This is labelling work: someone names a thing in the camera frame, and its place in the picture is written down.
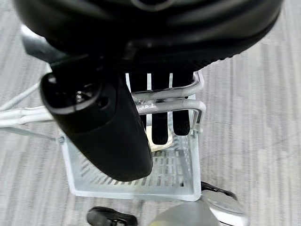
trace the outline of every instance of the metal frame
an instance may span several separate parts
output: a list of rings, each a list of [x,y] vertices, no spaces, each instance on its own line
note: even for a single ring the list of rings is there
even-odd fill
[[[21,135],[36,136],[54,139],[46,135],[30,132],[25,129],[16,129],[18,125],[28,123],[53,121],[52,115],[45,106],[23,107],[11,110],[12,107],[20,103],[23,99],[36,91],[39,84],[34,84],[25,92],[0,106],[0,129],[7,132]],[[201,124],[206,112],[206,106],[203,102],[191,99],[185,99],[186,96],[194,95],[204,87],[204,78],[200,71],[195,72],[193,83],[189,86],[169,88],[163,90],[147,90],[143,92],[132,93],[139,114],[153,114],[180,110],[193,110],[191,129],[202,131]]]

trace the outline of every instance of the black plastic casing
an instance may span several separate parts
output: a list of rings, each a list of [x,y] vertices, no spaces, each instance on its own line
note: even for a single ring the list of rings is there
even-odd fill
[[[150,146],[125,81],[107,76],[91,99],[57,107],[56,103],[62,100],[56,100],[49,75],[42,78],[40,85],[44,105],[98,169],[119,181],[132,181],[151,173]]]

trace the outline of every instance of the white wire basket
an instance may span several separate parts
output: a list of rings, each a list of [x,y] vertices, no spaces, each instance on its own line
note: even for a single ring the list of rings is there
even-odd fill
[[[60,143],[70,191],[76,196],[114,199],[192,202],[198,200],[201,196],[198,139],[206,107],[202,102],[194,100],[194,96],[190,96],[189,99],[165,100],[165,102],[162,102],[162,99],[169,95],[173,97],[189,96],[199,90],[200,86],[202,88],[202,83],[201,74],[195,74],[193,84],[184,88],[176,88],[178,94],[171,94],[173,89],[133,94],[139,114],[169,112],[168,129],[172,143],[169,147],[152,153],[152,172],[145,178],[131,182],[121,182],[110,178],[96,168],[67,136],[62,134]],[[158,97],[161,100],[159,103],[155,101]],[[190,110],[191,131],[187,136],[176,136],[170,111],[182,109]]]
[[[201,196],[198,133],[172,136],[170,147],[152,153],[151,174],[131,182],[120,182],[102,173],[63,136],[60,143],[70,191],[76,196],[114,199],[198,200]]]

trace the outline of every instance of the gray carpet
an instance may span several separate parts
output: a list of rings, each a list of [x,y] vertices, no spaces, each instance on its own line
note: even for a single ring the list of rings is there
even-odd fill
[[[207,105],[202,180],[235,192],[252,226],[301,225],[301,1],[287,0],[271,33],[248,51],[203,69]],[[0,3],[0,105],[36,83],[45,64],[25,54],[20,22]],[[40,104],[38,94],[19,106]],[[27,126],[56,135],[53,123]],[[180,202],[75,197],[51,141],[0,131],[0,225],[83,226],[95,205],[147,225]]]

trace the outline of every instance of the bolt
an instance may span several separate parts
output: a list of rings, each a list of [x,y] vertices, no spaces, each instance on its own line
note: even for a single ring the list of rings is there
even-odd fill
[[[65,143],[65,138],[64,136],[60,136],[60,138],[58,139],[58,142],[62,145],[63,143]]]

